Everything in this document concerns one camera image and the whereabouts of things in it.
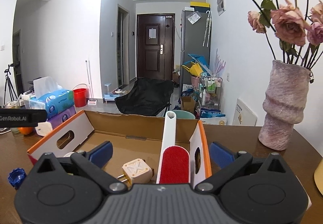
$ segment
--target blue gripper pad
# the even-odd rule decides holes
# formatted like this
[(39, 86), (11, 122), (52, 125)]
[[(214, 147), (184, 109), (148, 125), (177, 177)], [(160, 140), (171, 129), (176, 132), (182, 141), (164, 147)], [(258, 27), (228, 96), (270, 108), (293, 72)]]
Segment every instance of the blue gripper pad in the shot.
[(213, 142), (210, 145), (209, 152), (213, 162), (216, 163), (221, 169), (231, 164), (235, 160), (235, 154), (218, 142)]
[(101, 145), (98, 145), (96, 148), (92, 149), (87, 153), (88, 159), (102, 168), (112, 157), (113, 155), (113, 146), (110, 141), (105, 141)]

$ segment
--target white wall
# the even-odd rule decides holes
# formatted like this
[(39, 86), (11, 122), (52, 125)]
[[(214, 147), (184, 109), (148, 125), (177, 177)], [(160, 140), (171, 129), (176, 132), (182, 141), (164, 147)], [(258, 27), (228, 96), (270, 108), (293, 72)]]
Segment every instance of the white wall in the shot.
[(110, 90), (117, 89), (117, 15), (118, 6), (129, 12), (129, 79), (136, 77), (136, 46), (135, 36), (135, 3), (133, 0), (102, 0), (100, 18), (100, 70), (102, 92), (104, 86), (111, 83)]
[[(185, 7), (189, 7), (190, 2), (178, 1), (156, 1), (156, 2), (138, 2), (136, 4), (136, 14), (148, 13), (175, 13), (175, 25), (180, 33), (181, 12)], [(174, 52), (174, 67), (180, 64), (180, 46), (181, 41), (175, 31), (175, 52)]]
[(17, 12), (24, 83), (51, 76), (73, 89), (88, 83), (89, 60), (94, 98), (101, 98), (100, 10), (101, 0), (51, 0), (33, 1)]
[[(241, 98), (246, 105), (258, 116), (257, 125), (264, 123), (265, 111), (262, 109), (264, 93), (268, 86), (269, 74), (273, 60), (265, 35), (257, 34), (247, 21), (249, 10), (258, 11), (251, 0), (226, 0), (226, 11), (218, 16), (216, 0), (207, 0), (213, 10), (211, 67), (215, 59), (216, 49), (220, 57), (227, 62), (223, 75), (224, 93), (222, 95), (222, 111), (232, 123), (237, 98)], [(310, 0), (310, 8), (318, 0)], [(299, 0), (298, 6), (305, 13), (306, 0)], [(277, 59), (282, 60), (278, 39), (272, 30), (268, 29), (268, 36), (274, 47)], [(295, 125), (295, 129), (303, 135), (321, 155), (323, 155), (323, 58), (313, 68), (315, 82), (310, 85), (307, 105), (304, 111), (304, 121)]]
[[(3, 104), (4, 96), (4, 69), (12, 63), (12, 34), (17, 0), (0, 0), (0, 45), (4, 45), (4, 51), (0, 51), (0, 105)], [(11, 76), (12, 83), (15, 86), (14, 76)]]

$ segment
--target gray ribbed panel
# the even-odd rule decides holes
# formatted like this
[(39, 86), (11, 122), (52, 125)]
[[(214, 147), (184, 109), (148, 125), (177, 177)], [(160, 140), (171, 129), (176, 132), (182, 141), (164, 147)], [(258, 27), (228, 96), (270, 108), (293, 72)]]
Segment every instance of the gray ribbed panel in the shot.
[(113, 195), (85, 224), (239, 224), (212, 195), (192, 192), (189, 185), (134, 185)]

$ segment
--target white bottle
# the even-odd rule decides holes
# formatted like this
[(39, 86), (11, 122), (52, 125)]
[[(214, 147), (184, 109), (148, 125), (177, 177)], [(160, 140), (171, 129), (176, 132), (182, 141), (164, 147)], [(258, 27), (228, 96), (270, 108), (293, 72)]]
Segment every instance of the white bottle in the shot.
[(205, 105), (205, 98), (206, 98), (206, 89), (203, 91), (203, 97), (202, 97), (202, 105)]

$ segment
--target gray refrigerator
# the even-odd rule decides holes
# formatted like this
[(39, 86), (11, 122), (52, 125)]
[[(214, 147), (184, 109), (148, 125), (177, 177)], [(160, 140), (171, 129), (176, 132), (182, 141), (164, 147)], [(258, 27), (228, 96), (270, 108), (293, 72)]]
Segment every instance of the gray refrigerator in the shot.
[[(192, 24), (187, 19), (187, 16), (192, 14), (192, 11), (182, 11), (182, 30), (181, 30), (181, 52), (180, 52), (180, 65), (185, 62), (193, 60), (188, 54), (197, 54), (204, 56), (206, 62), (210, 64), (210, 44), (207, 46), (206, 42), (203, 47), (204, 33), (206, 28), (207, 13), (200, 13), (201, 18)], [(180, 68), (180, 93), (183, 90), (183, 84), (192, 84), (190, 74)]]

